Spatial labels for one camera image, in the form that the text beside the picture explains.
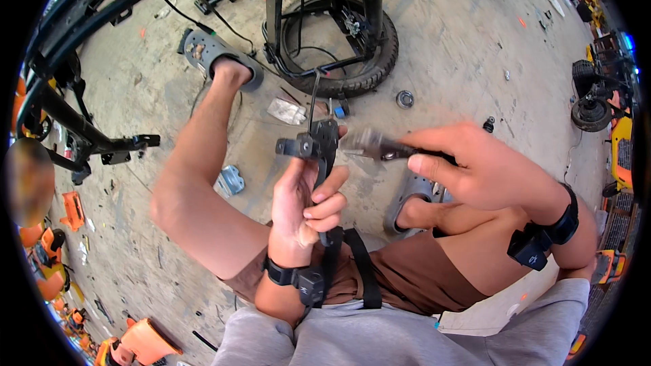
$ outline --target person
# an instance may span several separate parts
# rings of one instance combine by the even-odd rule
[[[453,155],[459,167],[415,155],[414,173],[443,184],[453,203],[410,199],[402,228],[429,229],[370,253],[382,308],[361,309],[362,284],[350,248],[321,309],[300,323],[297,289],[261,271],[268,257],[280,267],[319,264],[318,232],[338,225],[346,207],[339,192],[344,166],[313,191],[316,167],[297,158],[273,189],[271,226],[231,207],[214,190],[226,152],[226,126],[240,86],[251,79],[244,62],[218,58],[206,98],[178,136],[156,183],[155,223],[244,300],[226,323],[216,365],[558,364],[570,349],[587,306],[594,270],[596,224],[578,198],[579,226],[553,245],[560,266],[549,291],[489,337],[444,335],[430,315],[463,311],[531,271],[507,255],[511,234],[527,222],[554,224],[570,204],[567,190],[540,166],[473,123],[428,128],[401,142]],[[340,128],[345,135],[346,128]],[[444,237],[434,237],[432,228]]]

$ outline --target hand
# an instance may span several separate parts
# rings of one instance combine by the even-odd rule
[[[474,208],[522,206],[535,223],[549,225],[570,203],[567,191],[539,165],[474,123],[427,128],[400,141],[454,156],[459,167],[427,155],[412,156],[408,167],[443,184],[454,199]]]
[[[340,126],[339,136],[346,131],[346,126]],[[334,167],[323,184],[312,191],[318,175],[317,162],[291,159],[273,188],[269,256],[276,264],[285,267],[296,267],[297,262],[309,264],[312,246],[319,240],[318,232],[336,227],[341,210],[348,204],[338,189],[349,174],[346,166]]]

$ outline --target foot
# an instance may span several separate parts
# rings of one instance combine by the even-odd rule
[[[251,80],[253,74],[248,67],[233,61],[228,57],[220,57],[216,59],[211,68],[214,72],[213,84],[219,82],[220,85],[224,84],[224,80],[232,82],[237,86],[242,86]]]
[[[396,224],[403,229],[435,227],[439,222],[439,213],[442,208],[444,208],[444,204],[429,203],[419,196],[412,196],[402,206],[396,218]]]

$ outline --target wrist-mounted camera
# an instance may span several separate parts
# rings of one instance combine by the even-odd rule
[[[561,184],[570,194],[571,202],[563,216],[553,225],[529,222],[524,230],[513,232],[507,254],[523,266],[541,271],[547,264],[545,252],[552,244],[565,244],[579,227],[579,207],[576,195],[566,184]]]
[[[265,270],[275,284],[293,285],[306,307],[312,307],[323,299],[325,282],[321,266],[283,268],[265,256],[261,271]]]

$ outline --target gray crocs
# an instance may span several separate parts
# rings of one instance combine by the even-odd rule
[[[194,68],[197,68],[206,76],[210,74],[210,79],[214,77],[212,63],[219,57],[228,57],[233,61],[247,67],[253,77],[246,84],[240,87],[243,92],[252,92],[260,87],[264,74],[262,68],[255,60],[236,50],[220,36],[211,36],[203,30],[194,30],[185,38],[185,57]]]
[[[396,219],[405,202],[414,195],[420,196],[427,202],[436,203],[451,200],[451,195],[441,184],[430,181],[422,175],[414,173],[411,169],[405,168],[396,195],[393,197],[384,216],[384,229],[387,232],[402,234],[409,230],[399,227],[396,224]]]

